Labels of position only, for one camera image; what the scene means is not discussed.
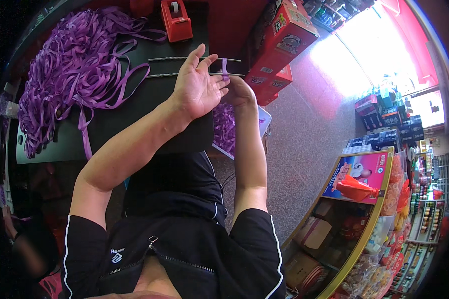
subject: tape roll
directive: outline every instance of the tape roll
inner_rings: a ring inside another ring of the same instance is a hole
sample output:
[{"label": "tape roll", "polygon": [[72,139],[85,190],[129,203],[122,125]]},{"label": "tape roll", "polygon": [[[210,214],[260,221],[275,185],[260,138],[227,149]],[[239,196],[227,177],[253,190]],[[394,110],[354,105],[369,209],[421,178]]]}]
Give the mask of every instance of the tape roll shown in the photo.
[{"label": "tape roll", "polygon": [[178,2],[173,1],[171,3],[171,6],[173,7],[173,13],[177,13],[178,12]]}]

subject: hand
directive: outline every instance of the hand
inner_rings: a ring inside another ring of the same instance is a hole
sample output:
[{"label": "hand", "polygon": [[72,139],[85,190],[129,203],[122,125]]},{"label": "hand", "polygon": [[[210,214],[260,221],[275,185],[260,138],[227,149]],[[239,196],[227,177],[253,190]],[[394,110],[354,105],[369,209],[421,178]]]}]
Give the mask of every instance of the hand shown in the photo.
[{"label": "hand", "polygon": [[242,106],[247,103],[256,104],[256,96],[249,87],[249,85],[246,84],[246,82],[241,79],[238,76],[230,76],[229,77],[231,83],[228,86],[229,87],[229,93],[226,97],[223,99],[230,103],[233,106]]},{"label": "hand", "polygon": [[12,213],[10,212],[10,207],[7,205],[4,205],[2,207],[2,215],[3,215],[3,221],[5,222],[5,232],[6,234],[11,238],[15,239],[15,235],[17,234],[17,230],[13,227],[12,222]]},{"label": "hand", "polygon": [[192,51],[180,68],[175,90],[170,99],[177,102],[194,120],[210,112],[219,104],[221,97],[228,93],[225,88],[229,80],[223,81],[222,75],[210,76],[208,67],[218,55],[212,54],[200,62],[205,45],[199,45]]}]

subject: pink poster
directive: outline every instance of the pink poster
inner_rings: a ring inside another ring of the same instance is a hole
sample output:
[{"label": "pink poster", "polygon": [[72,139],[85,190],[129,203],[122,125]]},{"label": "pink poster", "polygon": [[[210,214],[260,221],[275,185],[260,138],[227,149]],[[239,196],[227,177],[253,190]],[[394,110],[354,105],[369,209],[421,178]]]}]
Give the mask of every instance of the pink poster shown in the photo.
[{"label": "pink poster", "polygon": [[[387,162],[387,152],[363,153],[360,155],[341,157],[337,167],[329,181],[323,196],[340,200],[351,200],[341,195],[336,189],[336,184],[350,175],[361,183],[368,184],[372,188],[382,188]],[[384,190],[380,190],[379,196],[383,196]],[[366,197],[361,203],[376,204],[377,198],[373,195]]]}]

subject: red tape dispenser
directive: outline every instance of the red tape dispenser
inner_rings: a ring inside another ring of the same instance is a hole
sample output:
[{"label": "red tape dispenser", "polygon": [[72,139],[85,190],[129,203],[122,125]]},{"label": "red tape dispenser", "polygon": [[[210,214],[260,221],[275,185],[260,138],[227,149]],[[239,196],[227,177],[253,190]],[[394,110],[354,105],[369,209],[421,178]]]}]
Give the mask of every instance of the red tape dispenser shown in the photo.
[{"label": "red tape dispenser", "polygon": [[182,0],[163,0],[161,2],[161,17],[170,43],[193,37],[192,21],[188,18]]}]

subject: zipper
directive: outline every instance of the zipper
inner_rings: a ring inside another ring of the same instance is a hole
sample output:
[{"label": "zipper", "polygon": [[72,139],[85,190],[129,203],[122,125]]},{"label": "zipper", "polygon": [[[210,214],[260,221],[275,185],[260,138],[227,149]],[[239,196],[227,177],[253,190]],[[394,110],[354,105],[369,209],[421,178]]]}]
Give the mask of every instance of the zipper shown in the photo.
[{"label": "zipper", "polygon": [[135,263],[132,263],[132,264],[129,264],[129,265],[120,267],[120,268],[118,268],[118,269],[115,269],[115,270],[113,270],[113,271],[111,271],[111,272],[108,272],[107,274],[101,276],[99,279],[102,279],[102,278],[104,278],[105,276],[115,274],[115,273],[120,272],[120,271],[122,271],[122,270],[124,270],[124,269],[130,268],[130,267],[133,267],[133,266],[136,266],[136,265],[142,263],[142,262],[144,261],[144,258],[146,257],[146,254],[147,254],[147,252],[148,252],[149,249],[153,250],[156,254],[158,254],[160,257],[162,257],[162,258],[165,259],[165,260],[169,260],[169,261],[172,261],[172,262],[175,262],[175,263],[180,263],[180,264],[192,266],[192,267],[195,267],[195,268],[204,270],[204,271],[208,271],[208,272],[213,273],[213,274],[215,273],[215,271],[214,271],[213,269],[211,269],[211,268],[208,268],[208,267],[205,267],[205,266],[201,266],[201,265],[197,265],[197,264],[192,264],[192,263],[184,262],[184,261],[182,261],[182,260],[178,260],[177,258],[174,258],[174,257],[170,257],[170,256],[167,256],[167,255],[160,254],[160,253],[156,250],[156,248],[153,246],[153,243],[156,242],[156,241],[158,240],[158,237],[155,236],[155,235],[149,237],[148,240],[150,241],[150,244],[148,245],[148,249],[144,252],[143,257],[142,257],[140,260],[138,260],[138,261],[135,262]]}]

